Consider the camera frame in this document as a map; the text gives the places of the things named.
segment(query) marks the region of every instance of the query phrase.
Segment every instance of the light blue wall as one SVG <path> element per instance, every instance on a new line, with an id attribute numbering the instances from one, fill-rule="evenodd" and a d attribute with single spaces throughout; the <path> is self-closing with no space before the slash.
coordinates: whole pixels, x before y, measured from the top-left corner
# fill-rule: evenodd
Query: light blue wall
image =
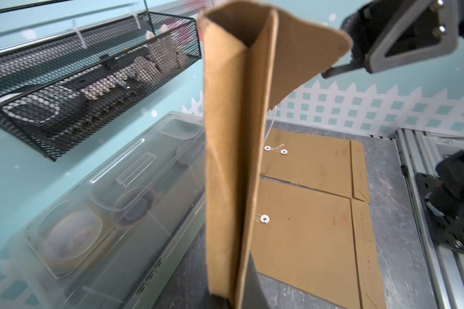
<path id="1" fill-rule="evenodd" d="M 340 24 L 346 16 L 353 14 L 368 1 L 267 0 L 267 2 L 282 7 L 300 18 L 319 23 L 326 22 L 329 26 L 340 28 Z M 332 13 L 336 15 L 334 21 L 329 20 Z M 343 59 L 344 62 L 348 62 L 348 60 L 349 56 Z M 449 56 L 372 75 L 365 70 L 359 70 L 328 80 L 318 76 L 311 83 L 316 80 L 320 81 L 323 88 L 328 88 L 330 84 L 337 82 L 340 90 L 346 90 L 352 83 L 356 83 L 359 91 L 365 91 L 375 84 L 378 93 L 386 93 L 394 85 L 397 85 L 399 94 L 404 96 L 409 95 L 411 91 L 418 87 L 422 88 L 422 95 L 425 97 L 431 97 L 437 92 L 447 89 L 449 99 L 459 99 L 464 96 L 464 40 L 460 40 L 459 48 Z"/>
<path id="2" fill-rule="evenodd" d="M 2 0 L 0 9 L 37 3 L 40 0 Z M 172 0 L 146 0 L 149 7 Z M 65 31 L 76 26 L 131 14 L 144 9 L 142 0 L 73 0 L 0 14 L 0 48 L 28 40 L 24 30 L 32 29 L 37 37 Z"/>
<path id="3" fill-rule="evenodd" d="M 148 6 L 165 2 L 170 1 L 148 0 Z M 0 8 L 24 3 L 27 2 L 4 0 L 0 1 Z M 107 7 L 113 9 L 89 13 Z M 16 30 L 4 36 L 0 35 L 0 47 L 25 41 L 21 36 L 22 29 L 34 29 L 38 37 L 41 37 L 72 27 L 72 18 L 81 26 L 143 8 L 144 5 L 139 0 L 74 0 L 6 13 L 0 16 L 0 33 Z M 48 23 L 49 20 L 56 19 L 59 21 Z M 57 162 L 42 157 L 0 130 L 0 260 L 7 258 L 4 249 L 7 239 L 51 202 L 163 115 L 169 111 L 181 111 L 183 105 L 190 108 L 192 98 L 198 100 L 203 89 L 202 65 L 202 61 L 192 65 Z M 10 300 L 3 301 L 4 306 L 11 306 Z"/>

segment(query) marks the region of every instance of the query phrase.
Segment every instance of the white string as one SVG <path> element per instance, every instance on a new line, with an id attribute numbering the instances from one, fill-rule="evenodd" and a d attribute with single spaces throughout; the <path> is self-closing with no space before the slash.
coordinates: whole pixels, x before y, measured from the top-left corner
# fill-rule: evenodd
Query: white string
<path id="1" fill-rule="evenodd" d="M 282 153 L 282 151 L 281 151 L 279 148 L 282 147 L 283 145 L 284 145 L 284 144 L 278 145 L 277 147 L 272 148 L 272 149 L 270 149 L 269 151 L 274 151 L 274 152 L 280 152 L 280 153 Z"/>
<path id="2" fill-rule="evenodd" d="M 256 221 L 256 222 L 260 222 L 260 221 L 261 221 L 261 223 L 263 223 L 263 224 L 268 224 L 268 222 L 270 221 L 270 218 L 269 218 L 266 214 L 260 216 L 259 213 L 254 213 L 254 215 L 255 215 L 255 216 L 253 217 L 253 219 L 254 219 L 254 221 Z"/>
<path id="3" fill-rule="evenodd" d="M 141 24 L 139 23 L 139 18 L 137 17 L 137 14 L 133 12 L 132 15 L 134 16 L 134 19 L 136 20 L 137 28 L 141 29 Z"/>
<path id="4" fill-rule="evenodd" d="M 76 27 L 76 21 L 74 19 L 72 20 L 72 30 L 78 35 L 81 47 L 87 49 L 86 41 L 82 37 L 82 34 L 80 33 L 79 29 Z"/>
<path id="5" fill-rule="evenodd" d="M 273 121 L 275 121 L 275 116 L 277 115 L 277 107 L 273 109 L 273 118 L 272 118 L 272 123 L 270 123 L 270 127 L 268 128 L 268 131 L 266 131 L 266 136 L 265 139 L 263 139 L 263 143 L 266 143 L 266 139 L 268 138 L 268 135 L 270 135 L 270 131 L 272 130 L 273 127 Z"/>

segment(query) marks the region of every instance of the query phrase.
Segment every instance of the white lattice fence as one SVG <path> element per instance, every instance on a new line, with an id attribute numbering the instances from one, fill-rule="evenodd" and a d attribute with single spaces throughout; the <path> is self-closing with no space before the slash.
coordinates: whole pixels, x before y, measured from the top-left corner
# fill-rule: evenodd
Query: white lattice fence
<path id="1" fill-rule="evenodd" d="M 41 309 L 36 296 L 11 259 L 0 260 L 0 309 Z"/>
<path id="2" fill-rule="evenodd" d="M 464 136 L 464 97 L 447 99 L 447 90 L 422 97 L 421 88 L 401 96 L 397 86 L 387 93 L 377 93 L 375 85 L 360 92 L 354 83 L 347 90 L 339 90 L 336 83 L 322 89 L 316 81 L 311 88 L 302 85 L 282 100 L 276 119 L 381 136 L 390 136 L 398 127 Z"/>

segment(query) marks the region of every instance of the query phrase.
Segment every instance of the gray table surface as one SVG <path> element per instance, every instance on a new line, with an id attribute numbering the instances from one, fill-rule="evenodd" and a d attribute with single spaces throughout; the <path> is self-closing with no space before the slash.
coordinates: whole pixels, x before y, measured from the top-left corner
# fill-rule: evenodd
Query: gray table surface
<path id="1" fill-rule="evenodd" d="M 285 131 L 355 139 L 364 144 L 377 241 L 388 309 L 437 308 L 406 182 L 393 140 L 275 122 Z M 206 292 L 205 226 L 199 231 L 153 308 L 198 308 Z M 271 308 L 341 308 L 259 274 Z"/>

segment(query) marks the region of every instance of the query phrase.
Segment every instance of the white washer button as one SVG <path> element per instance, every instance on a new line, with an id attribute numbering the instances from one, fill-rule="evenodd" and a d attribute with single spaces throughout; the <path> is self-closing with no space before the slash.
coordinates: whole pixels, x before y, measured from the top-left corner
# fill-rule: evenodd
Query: white washer button
<path id="1" fill-rule="evenodd" d="M 262 223 L 267 224 L 268 222 L 270 222 L 270 217 L 268 217 L 266 214 L 264 214 L 264 215 L 262 215 L 262 216 L 260 217 L 260 221 L 261 221 Z"/>

